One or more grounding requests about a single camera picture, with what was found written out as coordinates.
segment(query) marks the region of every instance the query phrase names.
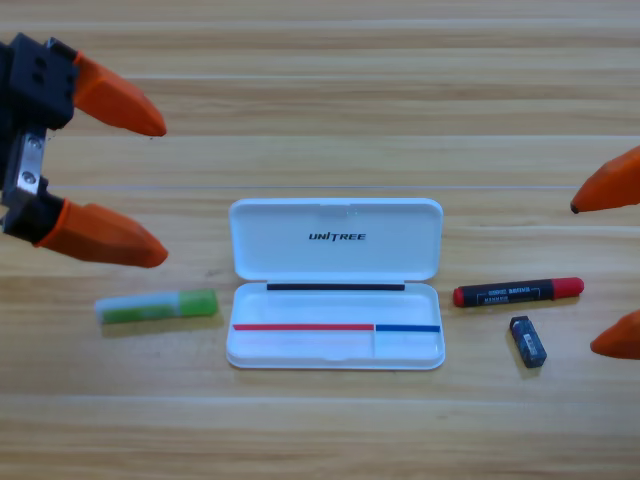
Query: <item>screw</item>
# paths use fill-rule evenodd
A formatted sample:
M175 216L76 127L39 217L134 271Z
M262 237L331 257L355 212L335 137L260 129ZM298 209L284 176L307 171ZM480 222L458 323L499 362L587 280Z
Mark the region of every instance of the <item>screw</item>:
M36 183L36 176L31 172L22 172L22 178L29 185L33 185L34 183Z
M40 142L40 140L36 137L29 137L29 145L31 145L33 148L37 148L38 150L42 148L42 142Z

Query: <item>white case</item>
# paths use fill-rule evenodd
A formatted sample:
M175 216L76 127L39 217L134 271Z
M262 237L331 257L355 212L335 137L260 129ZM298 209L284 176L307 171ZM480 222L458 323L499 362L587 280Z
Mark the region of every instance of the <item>white case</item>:
M236 272L259 281L235 293L231 364L428 370L444 362L438 294L416 283L438 270L437 202L246 199L229 216Z

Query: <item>green glue stick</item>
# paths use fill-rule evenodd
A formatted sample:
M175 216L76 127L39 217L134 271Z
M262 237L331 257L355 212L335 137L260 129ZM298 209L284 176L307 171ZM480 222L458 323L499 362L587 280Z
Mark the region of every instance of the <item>green glue stick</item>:
M103 298L96 302L95 310L98 321L106 325L214 315L218 311L218 300L211 289L159 292Z

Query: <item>metal bracket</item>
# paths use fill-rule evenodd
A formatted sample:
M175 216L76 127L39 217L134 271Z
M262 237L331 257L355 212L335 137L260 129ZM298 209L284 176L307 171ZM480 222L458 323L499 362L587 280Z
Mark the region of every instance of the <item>metal bracket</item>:
M38 196L45 135L26 130L16 139L17 155L9 158L2 192L2 203L7 207L21 208Z

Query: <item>wooden table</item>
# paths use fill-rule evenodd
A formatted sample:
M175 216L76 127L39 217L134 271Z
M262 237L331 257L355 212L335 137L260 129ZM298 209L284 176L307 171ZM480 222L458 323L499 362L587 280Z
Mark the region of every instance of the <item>wooden table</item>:
M640 207L569 211L640 144L635 0L0 0L122 73L169 134L77 114L59 195L141 221L154 270L0 244L2 479L640 477L640 363L589 343L640 308ZM242 371L225 359L227 211L244 197L430 197L447 360L431 372ZM581 276L578 301L459 310L460 284ZM93 302L214 287L221 315L101 331ZM548 360L507 332L528 314Z

